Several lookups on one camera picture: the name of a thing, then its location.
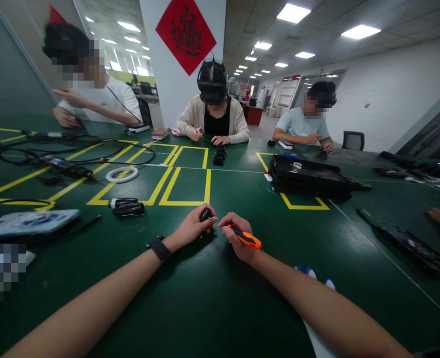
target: red diamond sign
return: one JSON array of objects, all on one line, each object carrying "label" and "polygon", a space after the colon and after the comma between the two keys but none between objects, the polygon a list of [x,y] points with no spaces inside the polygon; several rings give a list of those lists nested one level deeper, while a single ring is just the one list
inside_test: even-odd
[{"label": "red diamond sign", "polygon": [[189,76],[216,45],[194,0],[172,0],[156,31]]}]

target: white t-shirt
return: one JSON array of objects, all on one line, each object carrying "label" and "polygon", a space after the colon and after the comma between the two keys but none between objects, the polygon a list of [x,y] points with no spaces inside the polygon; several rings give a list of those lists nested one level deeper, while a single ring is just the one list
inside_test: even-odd
[{"label": "white t-shirt", "polygon": [[281,128],[286,134],[297,137],[307,137],[310,134],[322,134],[321,139],[329,137],[323,114],[315,117],[305,116],[301,107],[290,109],[283,114],[276,128]]},{"label": "white t-shirt", "polygon": [[[133,90],[124,82],[109,77],[109,81],[102,89],[92,88],[92,84],[89,81],[72,81],[71,83],[72,89],[82,94],[86,99],[120,112],[125,112],[128,114],[133,113],[135,117],[142,120],[139,102],[137,101]],[[109,89],[111,89],[112,92],[117,96],[118,100],[115,98],[112,92],[109,91]],[[91,111],[90,109],[72,107],[64,100],[60,101],[57,106],[68,110],[70,113],[80,119],[120,124],[119,122],[105,117],[97,112]]]}]

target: screwdriver handle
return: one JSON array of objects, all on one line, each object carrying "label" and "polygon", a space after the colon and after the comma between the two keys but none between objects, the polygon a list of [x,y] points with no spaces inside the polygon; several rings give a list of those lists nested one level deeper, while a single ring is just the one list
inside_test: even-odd
[{"label": "screwdriver handle", "polygon": [[254,237],[252,234],[245,232],[245,231],[238,230],[238,229],[232,227],[231,225],[228,225],[228,227],[234,231],[237,238],[243,244],[245,244],[255,250],[261,249],[261,241],[258,240],[256,237]]}]

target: black chair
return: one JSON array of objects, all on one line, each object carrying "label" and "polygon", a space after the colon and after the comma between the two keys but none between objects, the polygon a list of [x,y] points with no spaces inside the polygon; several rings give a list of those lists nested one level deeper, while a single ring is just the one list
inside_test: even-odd
[{"label": "black chair", "polygon": [[363,150],[364,149],[364,133],[344,131],[343,148]]}]

